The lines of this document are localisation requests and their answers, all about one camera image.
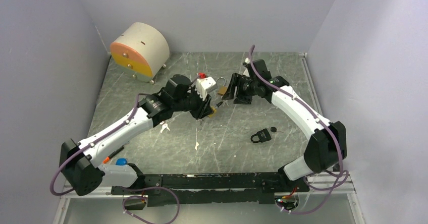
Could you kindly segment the yellow padlock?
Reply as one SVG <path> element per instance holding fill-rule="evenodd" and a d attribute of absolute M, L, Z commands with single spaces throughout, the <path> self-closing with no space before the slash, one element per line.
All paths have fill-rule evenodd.
<path fill-rule="evenodd" d="M 212 117 L 216 114 L 216 112 L 217 112 L 217 107 L 215 107 L 215 106 L 211 106 L 211 107 L 210 107 L 210 109 L 211 109 L 211 112 L 210 112 L 210 114 L 208 115 L 208 117 L 209 117 L 209 118 L 212 118 Z"/>

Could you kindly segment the black padlock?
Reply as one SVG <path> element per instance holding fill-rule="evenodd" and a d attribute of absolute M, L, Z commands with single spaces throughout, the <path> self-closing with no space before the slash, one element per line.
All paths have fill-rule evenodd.
<path fill-rule="evenodd" d="M 267 128 L 264 128 L 250 137 L 252 143 L 264 143 L 272 139 Z"/>

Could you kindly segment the large brass padlock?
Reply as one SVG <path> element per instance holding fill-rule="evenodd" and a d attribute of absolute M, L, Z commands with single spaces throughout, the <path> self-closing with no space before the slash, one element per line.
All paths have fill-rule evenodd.
<path fill-rule="evenodd" d="M 228 81 L 224 77 L 219 77 L 216 79 L 216 84 L 218 86 L 217 94 L 223 96 L 228 89 Z"/>

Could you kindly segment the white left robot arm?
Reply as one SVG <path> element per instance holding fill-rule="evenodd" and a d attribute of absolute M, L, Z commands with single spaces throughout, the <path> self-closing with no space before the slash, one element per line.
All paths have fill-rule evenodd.
<path fill-rule="evenodd" d="M 85 196 L 100 186 L 122 187 L 140 193 L 145 175 L 134 164 L 113 165 L 104 160 L 136 136 L 170 119 L 175 112 L 189 112 L 196 120 L 214 113 L 210 92 L 217 87 L 213 77 L 191 81 L 174 75 L 159 92 L 139 93 L 134 107 L 104 130 L 78 142 L 72 139 L 61 146 L 60 166 L 71 191 Z"/>

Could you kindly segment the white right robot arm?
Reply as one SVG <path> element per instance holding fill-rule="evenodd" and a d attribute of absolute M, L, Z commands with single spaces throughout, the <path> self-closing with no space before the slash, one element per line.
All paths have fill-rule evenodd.
<path fill-rule="evenodd" d="M 247 59 L 243 65 L 246 72 L 232 74 L 223 99 L 234 104 L 251 104 L 252 98 L 259 96 L 283 111 L 308 139 L 303 155 L 281 168 L 283 174 L 277 178 L 279 188 L 290 191 L 297 179 L 318 174 L 336 164 L 343 173 L 343 160 L 347 156 L 345 126 L 316 112 L 286 79 L 273 77 L 264 60 Z"/>

